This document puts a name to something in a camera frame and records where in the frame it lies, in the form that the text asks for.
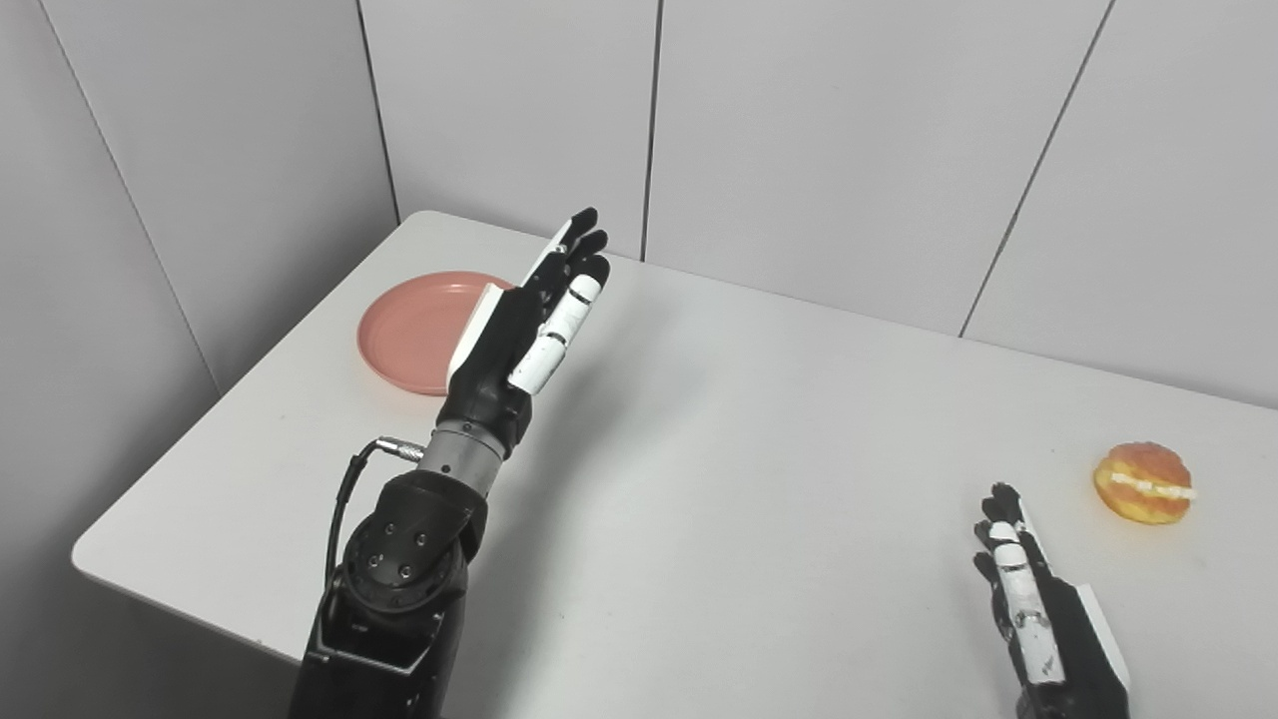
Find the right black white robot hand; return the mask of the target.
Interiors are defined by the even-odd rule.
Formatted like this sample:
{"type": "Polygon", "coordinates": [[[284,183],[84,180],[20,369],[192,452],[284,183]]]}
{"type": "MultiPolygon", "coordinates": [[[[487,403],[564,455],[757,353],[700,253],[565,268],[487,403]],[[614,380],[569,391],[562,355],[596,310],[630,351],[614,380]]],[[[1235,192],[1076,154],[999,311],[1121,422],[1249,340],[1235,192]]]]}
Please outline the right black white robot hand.
{"type": "Polygon", "coordinates": [[[1051,570],[1021,496],[997,481],[973,564],[1019,681],[1017,718],[1128,718],[1130,670],[1089,584],[1051,570]]]}

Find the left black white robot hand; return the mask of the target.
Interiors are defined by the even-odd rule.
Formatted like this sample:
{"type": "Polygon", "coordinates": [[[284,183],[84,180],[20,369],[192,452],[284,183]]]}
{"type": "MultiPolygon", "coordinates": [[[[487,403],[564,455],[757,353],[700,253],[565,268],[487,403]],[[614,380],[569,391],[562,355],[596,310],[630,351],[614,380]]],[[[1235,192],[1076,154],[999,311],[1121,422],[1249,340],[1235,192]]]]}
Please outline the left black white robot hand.
{"type": "Polygon", "coordinates": [[[558,229],[521,284],[488,284],[452,351],[437,418],[483,429],[507,458],[530,424],[530,401],[558,370],[610,278],[607,232],[585,208],[558,229]]]}

